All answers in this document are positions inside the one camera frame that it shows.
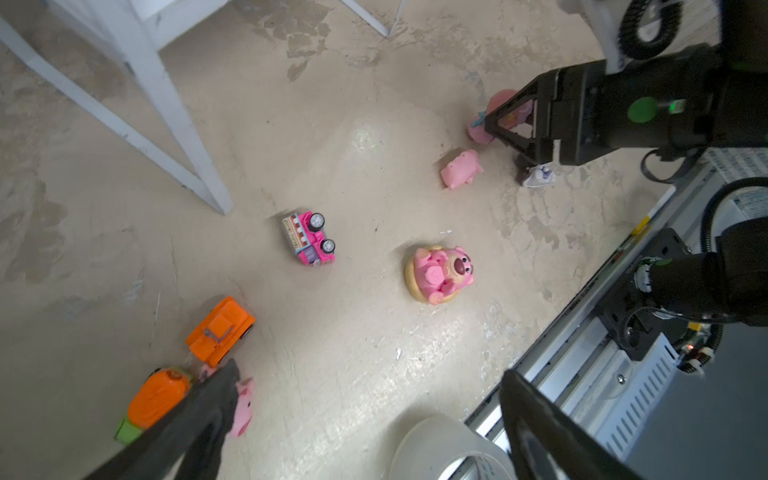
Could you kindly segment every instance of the pink toy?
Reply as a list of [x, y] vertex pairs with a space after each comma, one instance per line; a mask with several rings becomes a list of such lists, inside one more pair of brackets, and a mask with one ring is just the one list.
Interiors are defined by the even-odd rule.
[[413, 266], [416, 285], [432, 305], [452, 299], [460, 289], [475, 282], [472, 261], [461, 247], [419, 248], [413, 257]]
[[[480, 112], [480, 114], [473, 118], [472, 122], [467, 125], [467, 133], [469, 134], [469, 137], [475, 142], [483, 145], [488, 145], [493, 142], [493, 135], [485, 131], [486, 112], [493, 112], [503, 104], [507, 103], [507, 101], [514, 97], [517, 93], [517, 90], [512, 90], [510, 88], [496, 92], [496, 94], [491, 97], [491, 100], [488, 102], [488, 107], [485, 109], [485, 111]], [[522, 107], [518, 108], [511, 114], [507, 115], [506, 118], [501, 120], [500, 124], [503, 128], [511, 130], [517, 125], [525, 123], [532, 111], [533, 101], [527, 101], [525, 104], [523, 104]]]
[[469, 185], [475, 175], [481, 173], [482, 167], [478, 161], [478, 153], [474, 150], [465, 150], [442, 169], [440, 176], [445, 185], [453, 190], [463, 184]]
[[244, 380], [237, 383], [237, 406], [235, 407], [235, 419], [232, 422], [232, 429], [227, 433], [229, 436], [239, 437], [245, 433], [251, 418], [253, 410], [251, 402], [253, 401], [253, 392], [256, 390], [256, 383], [253, 379]]
[[283, 218], [288, 241], [304, 265], [325, 265], [336, 261], [333, 254], [336, 243], [323, 233], [325, 224], [326, 218], [323, 215], [312, 212]]

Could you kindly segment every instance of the ventilation grille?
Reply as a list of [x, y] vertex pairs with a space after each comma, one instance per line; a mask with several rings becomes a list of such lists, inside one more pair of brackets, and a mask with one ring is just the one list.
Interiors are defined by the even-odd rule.
[[659, 335], [600, 427], [595, 439], [619, 460], [627, 458], [650, 413], [677, 372], [678, 355]]

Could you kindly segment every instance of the pink toy pig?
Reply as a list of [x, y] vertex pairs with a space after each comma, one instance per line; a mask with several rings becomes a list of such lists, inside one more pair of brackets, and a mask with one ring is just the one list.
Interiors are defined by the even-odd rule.
[[465, 150], [442, 169], [440, 176], [445, 185], [453, 190], [462, 184], [469, 185], [475, 175], [481, 173], [482, 167], [478, 161], [478, 153], [474, 150]]
[[432, 251], [419, 248], [413, 266], [416, 284], [432, 305], [475, 282], [472, 261], [461, 247]]
[[253, 392], [256, 390], [256, 383], [253, 379], [244, 380], [237, 383], [237, 406], [235, 407], [235, 419], [232, 422], [232, 429], [229, 436], [239, 437], [245, 433], [248, 428], [253, 410], [250, 403], [253, 401]]

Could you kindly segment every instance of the wheel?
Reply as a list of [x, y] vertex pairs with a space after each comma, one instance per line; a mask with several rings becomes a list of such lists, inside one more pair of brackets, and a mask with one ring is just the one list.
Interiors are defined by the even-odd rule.
[[310, 221], [307, 223], [311, 231], [319, 232], [323, 225], [326, 224], [326, 218], [322, 214], [312, 214]]
[[251, 323], [250, 326], [245, 329], [245, 332], [243, 332], [243, 335], [240, 335], [240, 339], [241, 340], [244, 339], [245, 335], [248, 335], [250, 333], [250, 329], [252, 329], [252, 328], [253, 328], [253, 324]]
[[325, 253], [333, 253], [333, 251], [336, 249], [336, 243], [333, 240], [325, 239], [320, 244], [320, 249]]

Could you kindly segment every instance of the white table leg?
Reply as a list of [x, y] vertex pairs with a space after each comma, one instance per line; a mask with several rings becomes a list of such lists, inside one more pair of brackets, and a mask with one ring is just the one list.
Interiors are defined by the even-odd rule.
[[77, 84], [67, 78], [53, 65], [46, 62], [3, 17], [0, 17], [0, 41], [10, 48], [14, 55], [19, 57], [31, 70], [51, 82], [61, 93], [67, 95], [83, 110], [96, 117], [97, 120], [115, 134], [120, 135], [126, 142], [133, 145], [157, 164], [158, 167], [175, 178], [177, 182], [192, 190], [214, 209], [222, 214], [226, 213], [221, 210], [218, 202], [216, 202], [216, 199], [210, 194], [208, 187], [200, 178], [184, 168], [148, 138], [137, 132], [132, 126], [125, 123], [122, 118], [90, 96], [85, 90], [78, 87]]
[[349, 7], [350, 10], [355, 12], [357, 16], [365, 20], [368, 25], [371, 25], [378, 33], [382, 34], [385, 38], [389, 38], [392, 36], [393, 33], [395, 33], [395, 28], [397, 28], [397, 21], [400, 19], [400, 14], [402, 14], [403, 7], [406, 6], [406, 0], [400, 0], [400, 4], [397, 6], [397, 13], [395, 13], [395, 21], [392, 23], [392, 28], [387, 28], [384, 26], [382, 22], [379, 22], [376, 20], [376, 18], [373, 17], [370, 13], [368, 13], [367, 10], [365, 10], [362, 6], [360, 6], [359, 3], [355, 2], [355, 0], [341, 0], [341, 2]]
[[124, 59], [126, 70], [132, 73], [157, 113], [165, 120], [179, 147], [210, 191], [214, 208], [222, 214], [229, 213], [233, 206], [229, 191], [133, 6], [128, 0], [91, 0], [90, 6], [111, 36], [112, 45]]

